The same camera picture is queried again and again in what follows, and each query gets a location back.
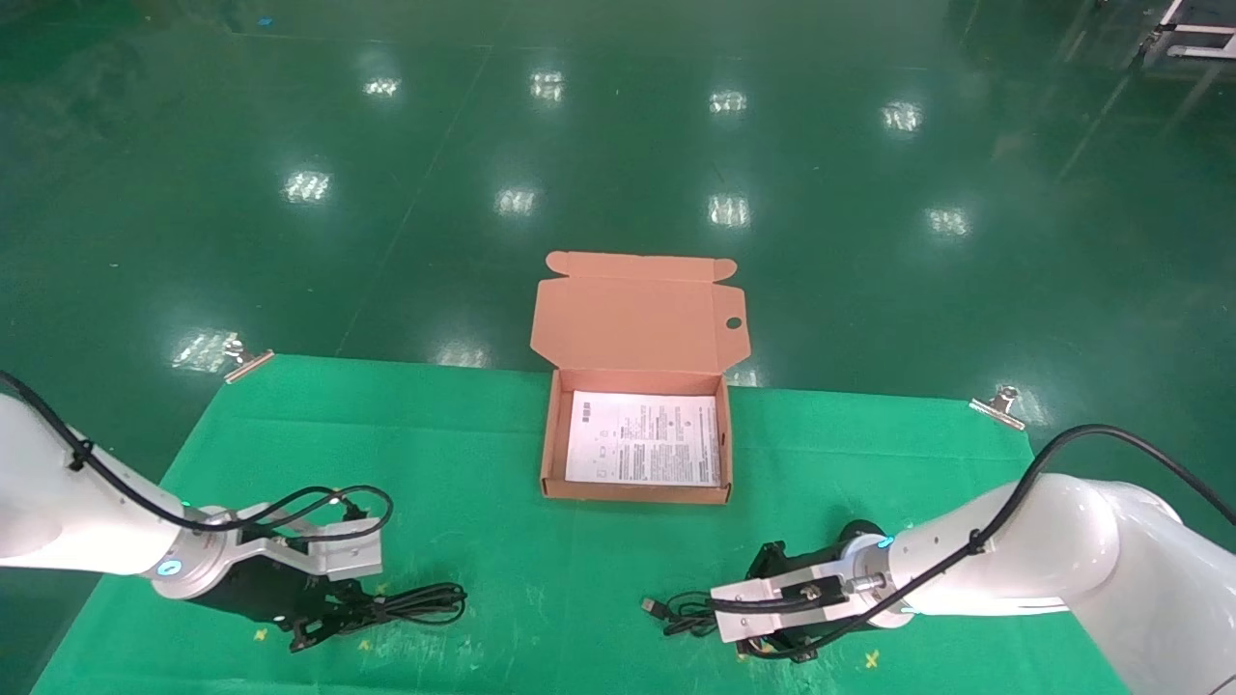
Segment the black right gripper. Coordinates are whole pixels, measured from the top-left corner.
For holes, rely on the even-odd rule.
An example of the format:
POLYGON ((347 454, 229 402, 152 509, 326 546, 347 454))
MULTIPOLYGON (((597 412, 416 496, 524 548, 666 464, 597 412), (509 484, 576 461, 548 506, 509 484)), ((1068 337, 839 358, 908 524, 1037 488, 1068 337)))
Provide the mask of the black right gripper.
MULTIPOLYGON (((769 579, 781 573, 837 561, 844 558, 854 544, 857 544, 857 540, 838 540, 831 547, 817 552, 790 556, 785 552, 785 542, 765 542, 760 552, 755 555, 753 564, 747 569, 745 579, 769 579)), ((747 638, 738 642, 738 659, 748 662, 753 659, 774 660, 784 658, 792 663, 813 662, 819 654, 819 647, 813 643, 831 634, 839 626, 836 621, 824 621, 819 622, 819 625, 801 625, 801 627, 776 629, 770 636, 747 638)))

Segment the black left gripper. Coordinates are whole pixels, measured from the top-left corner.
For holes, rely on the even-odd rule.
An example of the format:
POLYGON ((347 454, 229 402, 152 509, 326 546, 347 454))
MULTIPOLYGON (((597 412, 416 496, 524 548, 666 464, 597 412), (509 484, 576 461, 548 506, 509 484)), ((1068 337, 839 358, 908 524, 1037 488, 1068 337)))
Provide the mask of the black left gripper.
POLYGON ((328 638, 362 629, 365 611, 387 608, 387 599, 366 594, 361 581, 331 580, 268 556, 251 556, 234 564, 192 602, 288 629, 290 653, 310 650, 328 638))

